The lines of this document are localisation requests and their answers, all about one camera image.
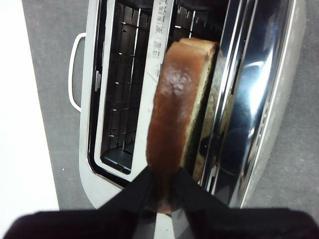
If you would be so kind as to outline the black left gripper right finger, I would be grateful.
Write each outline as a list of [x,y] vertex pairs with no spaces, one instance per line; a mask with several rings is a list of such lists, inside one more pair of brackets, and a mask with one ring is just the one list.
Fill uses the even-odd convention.
[[196,239],[317,239],[319,227],[302,211],[288,208],[230,208],[200,187],[184,169],[172,176]]

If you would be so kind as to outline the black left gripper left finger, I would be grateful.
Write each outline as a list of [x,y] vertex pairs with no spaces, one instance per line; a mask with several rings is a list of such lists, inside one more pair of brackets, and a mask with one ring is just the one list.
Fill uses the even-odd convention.
[[156,214],[147,209],[155,177],[146,167],[94,210],[37,212],[15,220],[6,239],[152,239]]

